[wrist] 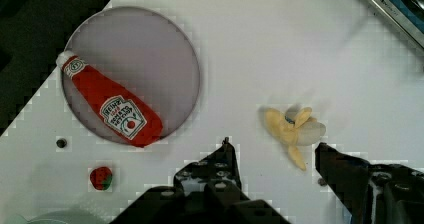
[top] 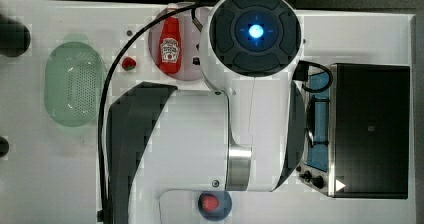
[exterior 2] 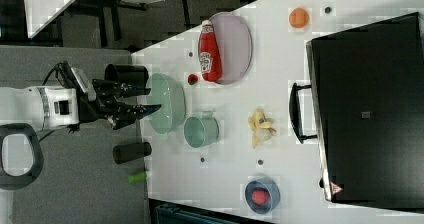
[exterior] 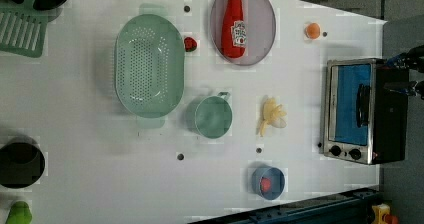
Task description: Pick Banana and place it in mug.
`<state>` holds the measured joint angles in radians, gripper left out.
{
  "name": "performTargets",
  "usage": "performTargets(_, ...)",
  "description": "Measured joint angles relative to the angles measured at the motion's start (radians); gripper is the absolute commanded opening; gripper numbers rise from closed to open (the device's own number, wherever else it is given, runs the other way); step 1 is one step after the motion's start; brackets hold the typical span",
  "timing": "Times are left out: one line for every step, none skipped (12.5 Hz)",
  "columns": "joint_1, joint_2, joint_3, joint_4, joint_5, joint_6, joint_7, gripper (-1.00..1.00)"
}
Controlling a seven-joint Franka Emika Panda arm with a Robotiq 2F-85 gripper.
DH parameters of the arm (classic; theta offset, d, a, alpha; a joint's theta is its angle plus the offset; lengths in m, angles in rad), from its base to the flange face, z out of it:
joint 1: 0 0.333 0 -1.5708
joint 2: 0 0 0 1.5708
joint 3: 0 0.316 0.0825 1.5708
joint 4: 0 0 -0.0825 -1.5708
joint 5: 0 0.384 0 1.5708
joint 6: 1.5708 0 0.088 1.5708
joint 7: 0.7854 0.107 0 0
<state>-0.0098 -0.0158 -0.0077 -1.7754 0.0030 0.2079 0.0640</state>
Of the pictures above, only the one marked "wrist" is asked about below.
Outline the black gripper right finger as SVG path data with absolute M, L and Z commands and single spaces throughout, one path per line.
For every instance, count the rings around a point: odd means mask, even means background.
M 321 142 L 315 168 L 350 213 L 349 224 L 424 224 L 423 173 L 372 164 Z

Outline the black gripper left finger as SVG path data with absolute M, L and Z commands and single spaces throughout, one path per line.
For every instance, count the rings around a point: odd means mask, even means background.
M 263 200 L 242 192 L 235 148 L 228 138 L 179 170 L 171 186 L 153 187 L 111 224 L 290 224 Z

